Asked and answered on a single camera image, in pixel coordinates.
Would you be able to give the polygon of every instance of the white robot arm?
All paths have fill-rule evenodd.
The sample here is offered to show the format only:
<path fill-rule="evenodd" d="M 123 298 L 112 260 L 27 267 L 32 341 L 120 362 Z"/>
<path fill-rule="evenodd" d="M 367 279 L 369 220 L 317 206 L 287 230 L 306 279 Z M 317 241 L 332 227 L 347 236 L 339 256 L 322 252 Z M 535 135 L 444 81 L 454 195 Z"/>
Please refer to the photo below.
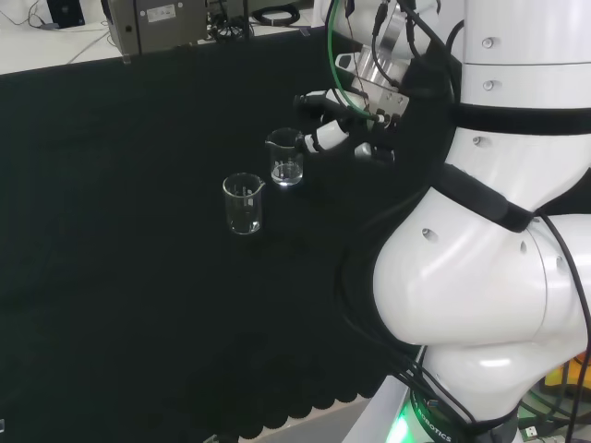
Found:
<path fill-rule="evenodd" d="M 323 4 L 323 16 L 328 13 L 330 2 Z M 363 43 L 360 52 L 339 54 L 336 66 L 354 76 L 346 98 L 356 106 L 379 119 L 376 123 L 388 127 L 395 126 L 408 105 L 409 98 L 420 91 L 403 90 L 401 84 L 416 54 L 424 54 L 429 39 L 420 29 L 414 32 L 414 45 L 411 50 L 405 32 L 406 18 L 396 1 L 384 0 L 381 4 L 358 2 L 355 14 L 349 19 L 344 16 L 344 5 L 339 4 L 334 29 L 346 37 Z M 416 11 L 430 25 L 435 26 L 438 20 L 436 0 L 419 0 Z M 332 105 L 347 108 L 344 93 L 334 89 L 315 91 L 297 98 L 299 104 L 314 101 L 319 96 L 326 99 L 327 108 Z M 331 120 L 326 122 L 315 133 L 306 136 L 306 145 L 311 153 L 338 149 L 349 136 L 349 128 L 343 122 Z M 364 142 L 355 148 L 358 158 L 384 158 L 375 146 Z"/>
<path fill-rule="evenodd" d="M 355 39 L 370 44 L 376 6 L 366 6 L 357 5 L 350 22 Z M 403 32 L 391 42 L 403 14 L 396 7 L 392 0 L 379 34 L 381 47 L 390 45 L 381 54 L 392 54 L 387 72 L 410 58 Z M 428 21 L 433 5 L 421 7 Z M 462 94 L 445 183 L 427 192 L 376 264 L 383 323 L 399 340 L 428 345 L 423 366 L 477 422 L 510 421 L 535 382 L 587 346 L 581 291 L 555 235 L 534 215 L 591 165 L 589 17 L 589 0 L 465 0 Z M 336 29 L 348 35 L 344 17 Z M 417 32 L 424 52 L 422 39 Z M 366 90 L 375 113 L 400 91 L 375 66 L 366 70 L 364 51 L 354 87 Z M 571 249 L 580 289 L 591 293 L 591 216 L 551 220 Z M 429 432 L 439 429 L 427 409 L 414 417 L 428 437 L 454 441 Z M 521 440 L 506 428 L 513 431 L 499 443 Z"/>

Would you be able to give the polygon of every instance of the black cloth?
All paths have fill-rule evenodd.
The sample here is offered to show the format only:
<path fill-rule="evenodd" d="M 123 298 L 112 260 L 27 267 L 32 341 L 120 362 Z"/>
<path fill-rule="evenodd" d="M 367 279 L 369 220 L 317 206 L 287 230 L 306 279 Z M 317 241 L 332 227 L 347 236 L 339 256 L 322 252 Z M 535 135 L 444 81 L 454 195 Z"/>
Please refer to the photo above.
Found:
<path fill-rule="evenodd" d="M 0 78 L 0 438 L 254 437 L 375 392 L 385 356 L 334 312 L 332 274 L 443 160 L 445 103 L 411 104 L 393 169 L 308 162 L 266 187 L 259 234 L 225 226 L 223 179 L 270 182 L 264 139 L 330 86 L 322 31 Z M 347 276 L 370 315 L 371 258 Z"/>

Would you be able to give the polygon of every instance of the empty glass beaker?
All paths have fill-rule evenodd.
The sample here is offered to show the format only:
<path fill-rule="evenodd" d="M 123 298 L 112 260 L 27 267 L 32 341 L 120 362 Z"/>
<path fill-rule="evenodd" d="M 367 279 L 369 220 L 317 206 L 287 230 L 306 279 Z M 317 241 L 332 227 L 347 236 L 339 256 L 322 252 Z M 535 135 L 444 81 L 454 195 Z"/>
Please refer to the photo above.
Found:
<path fill-rule="evenodd" d="M 255 233 L 262 224 L 262 188 L 254 174 L 233 174 L 223 181 L 228 227 L 242 235 Z"/>

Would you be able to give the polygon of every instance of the metal box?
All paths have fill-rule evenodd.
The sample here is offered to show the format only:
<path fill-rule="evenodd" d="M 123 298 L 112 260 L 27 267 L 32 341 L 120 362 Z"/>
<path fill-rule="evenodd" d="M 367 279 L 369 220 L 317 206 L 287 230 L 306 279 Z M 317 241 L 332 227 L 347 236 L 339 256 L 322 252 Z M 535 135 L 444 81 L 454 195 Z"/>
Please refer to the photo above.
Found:
<path fill-rule="evenodd" d="M 103 0 L 103 10 L 124 57 L 207 38 L 204 0 Z"/>

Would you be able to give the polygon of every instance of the yellow object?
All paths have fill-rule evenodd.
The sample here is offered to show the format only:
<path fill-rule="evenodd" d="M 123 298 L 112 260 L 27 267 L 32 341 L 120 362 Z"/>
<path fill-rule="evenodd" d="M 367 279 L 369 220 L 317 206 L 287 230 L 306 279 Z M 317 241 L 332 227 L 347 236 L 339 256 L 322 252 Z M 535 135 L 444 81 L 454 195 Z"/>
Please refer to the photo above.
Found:
<path fill-rule="evenodd" d="M 576 387 L 577 382 L 579 381 L 579 374 L 581 373 L 581 363 L 583 358 L 585 357 L 584 354 L 577 355 L 576 358 L 571 360 L 569 363 L 569 374 L 567 378 L 567 386 Z M 550 372 L 544 378 L 544 386 L 543 388 L 547 389 L 554 389 L 560 388 L 562 382 L 562 371 L 564 370 L 564 366 L 558 367 Z M 585 388 L 591 390 L 591 368 L 587 368 L 587 372 L 585 374 Z"/>

